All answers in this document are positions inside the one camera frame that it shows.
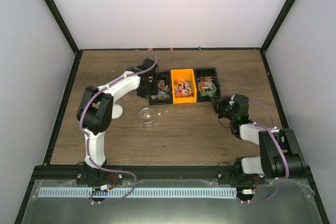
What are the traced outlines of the black candy bin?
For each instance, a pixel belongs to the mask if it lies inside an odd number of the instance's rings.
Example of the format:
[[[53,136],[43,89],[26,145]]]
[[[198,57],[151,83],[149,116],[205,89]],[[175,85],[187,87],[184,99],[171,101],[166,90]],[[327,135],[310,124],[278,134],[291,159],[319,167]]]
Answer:
[[[210,97],[202,97],[200,96],[200,93],[198,91],[198,83],[200,81],[205,81],[205,80],[212,80],[213,83],[217,87],[217,91],[213,97],[219,97],[220,96],[220,84],[219,84],[219,79],[217,76],[217,71],[216,68],[194,68],[194,77],[195,77],[195,82],[196,82],[196,95],[197,95],[197,102],[208,102],[210,101]]]
[[[170,71],[158,72],[153,79],[153,84],[157,94],[149,94],[149,105],[173,104]]]

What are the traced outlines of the green plastic scoop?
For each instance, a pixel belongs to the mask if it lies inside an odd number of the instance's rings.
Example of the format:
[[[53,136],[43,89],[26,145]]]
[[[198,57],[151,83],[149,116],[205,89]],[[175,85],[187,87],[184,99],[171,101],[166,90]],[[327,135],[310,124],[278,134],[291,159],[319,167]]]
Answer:
[[[217,87],[212,80],[200,81],[198,83],[198,91],[202,97],[212,97],[215,95]]]

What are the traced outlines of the orange candy bin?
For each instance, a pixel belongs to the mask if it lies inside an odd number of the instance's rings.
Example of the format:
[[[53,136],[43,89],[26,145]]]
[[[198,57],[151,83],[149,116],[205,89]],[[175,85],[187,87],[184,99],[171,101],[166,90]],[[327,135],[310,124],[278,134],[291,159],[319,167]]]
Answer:
[[[197,86],[193,69],[172,69],[173,104],[196,103]]]

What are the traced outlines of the white round cup lid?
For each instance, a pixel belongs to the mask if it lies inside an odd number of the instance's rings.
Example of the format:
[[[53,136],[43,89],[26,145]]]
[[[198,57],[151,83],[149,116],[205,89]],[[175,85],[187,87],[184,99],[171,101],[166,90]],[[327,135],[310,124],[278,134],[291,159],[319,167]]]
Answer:
[[[113,104],[112,107],[112,116],[111,118],[114,119],[118,119],[123,113],[123,107],[119,104]]]

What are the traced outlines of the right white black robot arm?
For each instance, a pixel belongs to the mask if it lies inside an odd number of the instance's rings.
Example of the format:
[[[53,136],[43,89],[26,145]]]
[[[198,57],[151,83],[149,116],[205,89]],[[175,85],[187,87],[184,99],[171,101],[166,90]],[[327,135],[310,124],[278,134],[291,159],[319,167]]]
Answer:
[[[272,127],[252,121],[247,96],[211,97],[210,101],[218,119],[229,120],[232,135],[259,146],[258,156],[236,160],[235,181],[244,184],[252,175],[287,179],[305,174],[307,165],[292,129],[279,129],[274,120]]]

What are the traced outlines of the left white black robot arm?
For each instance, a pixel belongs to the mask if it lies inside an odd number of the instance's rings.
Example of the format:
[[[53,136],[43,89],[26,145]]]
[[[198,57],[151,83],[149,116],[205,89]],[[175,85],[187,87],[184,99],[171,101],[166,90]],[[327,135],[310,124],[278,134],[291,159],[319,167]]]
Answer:
[[[85,163],[92,167],[88,176],[95,184],[102,184],[107,178],[107,170],[103,168],[106,163],[105,132],[111,121],[123,113],[123,108],[115,102],[133,90],[142,98],[157,95],[157,68],[156,59],[146,58],[139,66],[128,68],[109,83],[98,87],[86,87],[77,112],[77,120],[85,137]]]

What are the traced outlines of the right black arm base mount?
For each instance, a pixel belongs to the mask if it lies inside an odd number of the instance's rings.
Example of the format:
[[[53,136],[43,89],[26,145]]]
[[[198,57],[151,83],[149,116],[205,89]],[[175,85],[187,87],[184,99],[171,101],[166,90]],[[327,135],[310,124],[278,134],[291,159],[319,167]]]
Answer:
[[[258,175],[239,173],[236,168],[227,164],[216,166],[216,174],[220,184],[254,186],[263,185],[266,182]]]

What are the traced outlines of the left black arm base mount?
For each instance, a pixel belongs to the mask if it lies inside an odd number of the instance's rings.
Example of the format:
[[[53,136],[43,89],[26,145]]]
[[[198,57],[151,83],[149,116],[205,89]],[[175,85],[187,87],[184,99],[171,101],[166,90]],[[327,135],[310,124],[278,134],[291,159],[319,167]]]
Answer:
[[[76,179],[77,185],[102,186],[105,184],[121,185],[122,178],[117,174],[108,173],[92,167],[82,167]]]

